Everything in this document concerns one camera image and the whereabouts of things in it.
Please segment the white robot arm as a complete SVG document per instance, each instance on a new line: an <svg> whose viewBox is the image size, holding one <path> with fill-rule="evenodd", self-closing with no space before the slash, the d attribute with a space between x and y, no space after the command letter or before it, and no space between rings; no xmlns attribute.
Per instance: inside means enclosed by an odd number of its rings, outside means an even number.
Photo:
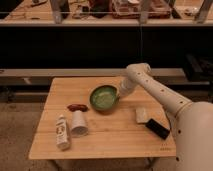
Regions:
<svg viewBox="0 0 213 171"><path fill-rule="evenodd" d="M176 171L213 171L213 103L194 102L151 76L147 63L130 64L120 82L120 97L140 85L177 119Z"/></svg>

